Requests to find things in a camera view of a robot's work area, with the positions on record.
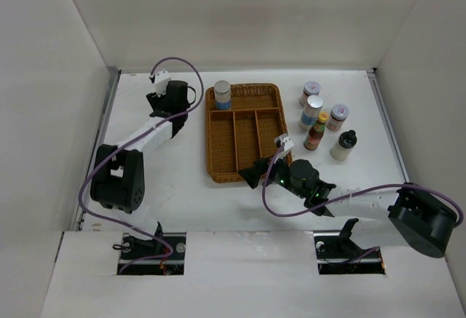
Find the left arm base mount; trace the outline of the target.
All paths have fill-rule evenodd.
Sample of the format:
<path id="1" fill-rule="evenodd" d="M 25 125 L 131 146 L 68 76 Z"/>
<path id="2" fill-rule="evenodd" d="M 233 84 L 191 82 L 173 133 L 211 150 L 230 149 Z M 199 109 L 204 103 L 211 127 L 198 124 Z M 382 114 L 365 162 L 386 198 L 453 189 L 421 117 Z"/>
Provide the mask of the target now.
<path id="1" fill-rule="evenodd" d="M 173 251 L 154 239 L 139 239 L 125 234 L 119 244 L 112 246 L 119 252 L 117 275 L 177 276 L 184 274 L 186 233 L 165 233 L 158 223 L 155 236 L 171 246 Z"/>

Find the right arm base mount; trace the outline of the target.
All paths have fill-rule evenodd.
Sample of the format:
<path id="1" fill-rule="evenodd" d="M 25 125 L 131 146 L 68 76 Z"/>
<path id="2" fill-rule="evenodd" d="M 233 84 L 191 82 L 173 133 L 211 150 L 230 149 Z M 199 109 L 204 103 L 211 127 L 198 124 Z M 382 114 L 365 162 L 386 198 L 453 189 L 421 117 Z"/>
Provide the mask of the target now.
<path id="1" fill-rule="evenodd" d="M 341 231 L 314 234 L 317 270 L 320 275 L 385 275 L 378 247 L 362 249 L 351 239 L 357 218 L 349 219 Z"/>

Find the silver-lid spice jar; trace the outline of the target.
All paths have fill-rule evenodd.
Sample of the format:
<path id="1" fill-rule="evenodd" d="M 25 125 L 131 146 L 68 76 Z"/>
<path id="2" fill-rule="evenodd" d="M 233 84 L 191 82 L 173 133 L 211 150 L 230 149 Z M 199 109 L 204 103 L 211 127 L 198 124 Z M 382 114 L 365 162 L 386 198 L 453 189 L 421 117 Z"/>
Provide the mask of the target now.
<path id="1" fill-rule="evenodd" d="M 230 110 L 232 107 L 231 85 L 220 80 L 214 84 L 214 97 L 217 110 Z"/>

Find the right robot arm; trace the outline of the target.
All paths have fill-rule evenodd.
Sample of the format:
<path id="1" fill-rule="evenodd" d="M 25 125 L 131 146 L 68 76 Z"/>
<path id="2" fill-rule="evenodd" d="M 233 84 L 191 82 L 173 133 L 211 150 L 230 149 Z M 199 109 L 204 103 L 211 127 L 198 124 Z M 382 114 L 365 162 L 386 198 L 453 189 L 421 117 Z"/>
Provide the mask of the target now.
<path id="1" fill-rule="evenodd" d="M 345 217 L 337 245 L 345 256 L 372 247 L 409 246 L 431 258 L 445 255 L 452 231 L 464 219 L 455 203 L 413 183 L 389 184 L 356 191 L 320 178 L 309 161 L 287 164 L 265 158 L 239 171 L 251 188 L 260 179 L 276 183 L 304 201 L 306 212 L 320 217 Z"/>

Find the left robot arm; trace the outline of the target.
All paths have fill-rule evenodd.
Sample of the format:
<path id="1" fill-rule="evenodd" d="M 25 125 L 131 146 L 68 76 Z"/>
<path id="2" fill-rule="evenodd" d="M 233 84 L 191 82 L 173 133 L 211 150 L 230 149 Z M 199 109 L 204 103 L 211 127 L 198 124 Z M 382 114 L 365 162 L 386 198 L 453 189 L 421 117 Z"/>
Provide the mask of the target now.
<path id="1" fill-rule="evenodd" d="M 145 122 L 118 143 L 98 147 L 93 170 L 79 191 L 86 215 L 142 234 L 138 249 L 150 259 L 161 255 L 164 242 L 132 217 L 145 196 L 146 162 L 183 129 L 189 113 L 203 100 L 204 84 L 196 91 L 185 81 L 169 78 L 157 82 L 155 89 L 146 95 L 151 113 Z"/>

